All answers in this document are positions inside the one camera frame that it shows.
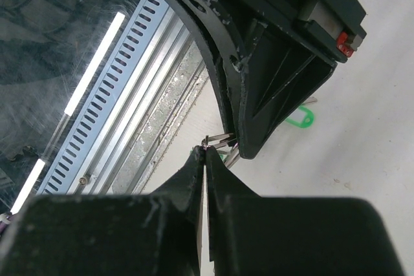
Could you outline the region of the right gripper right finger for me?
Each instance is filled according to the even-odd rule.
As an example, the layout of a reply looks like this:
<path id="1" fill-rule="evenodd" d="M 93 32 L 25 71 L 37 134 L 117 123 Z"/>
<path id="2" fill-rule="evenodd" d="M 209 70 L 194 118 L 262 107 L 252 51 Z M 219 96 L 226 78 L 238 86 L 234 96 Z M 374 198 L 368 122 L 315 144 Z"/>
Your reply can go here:
<path id="1" fill-rule="evenodd" d="M 216 275 L 403 275 L 376 209 L 352 197 L 268 197 L 207 148 Z"/>

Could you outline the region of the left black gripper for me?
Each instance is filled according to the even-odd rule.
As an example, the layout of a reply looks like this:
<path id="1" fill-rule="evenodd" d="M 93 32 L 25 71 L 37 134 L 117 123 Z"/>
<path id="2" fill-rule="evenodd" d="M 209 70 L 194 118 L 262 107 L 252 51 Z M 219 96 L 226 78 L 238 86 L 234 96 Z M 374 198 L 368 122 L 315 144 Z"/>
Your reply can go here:
<path id="1" fill-rule="evenodd" d="M 277 126 L 366 37 L 358 0 L 165 0 L 206 65 L 225 133 L 235 134 L 223 56 L 240 60 L 237 141 L 255 158 Z"/>

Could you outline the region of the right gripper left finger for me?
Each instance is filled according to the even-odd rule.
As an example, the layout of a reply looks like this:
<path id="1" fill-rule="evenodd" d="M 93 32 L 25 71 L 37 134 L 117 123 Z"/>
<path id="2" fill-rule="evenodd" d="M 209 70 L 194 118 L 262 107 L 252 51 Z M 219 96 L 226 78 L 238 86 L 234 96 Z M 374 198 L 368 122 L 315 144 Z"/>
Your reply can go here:
<path id="1" fill-rule="evenodd" d="M 39 195 L 1 239 L 2 275 L 199 275 L 205 152 L 146 195 Z"/>

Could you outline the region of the silver keyring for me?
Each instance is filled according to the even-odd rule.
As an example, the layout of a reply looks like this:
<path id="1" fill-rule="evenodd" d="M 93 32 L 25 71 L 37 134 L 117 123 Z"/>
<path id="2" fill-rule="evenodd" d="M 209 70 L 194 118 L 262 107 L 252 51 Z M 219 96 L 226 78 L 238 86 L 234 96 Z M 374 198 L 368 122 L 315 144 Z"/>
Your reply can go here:
<path id="1" fill-rule="evenodd" d="M 206 135 L 202 140 L 201 145 L 205 149 L 214 147 L 228 169 L 232 168 L 241 158 L 239 154 L 239 144 L 233 133 L 219 134 L 215 136 Z"/>

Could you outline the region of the aluminium mounting rail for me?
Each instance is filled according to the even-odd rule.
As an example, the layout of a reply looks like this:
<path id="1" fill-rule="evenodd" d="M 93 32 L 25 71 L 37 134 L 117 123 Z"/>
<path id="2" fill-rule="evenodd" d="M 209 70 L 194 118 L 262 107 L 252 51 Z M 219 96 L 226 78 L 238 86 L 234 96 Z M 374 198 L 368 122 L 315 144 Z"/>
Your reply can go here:
<path id="1" fill-rule="evenodd" d="M 207 80 L 188 29 L 167 9 L 69 192 L 140 189 Z"/>

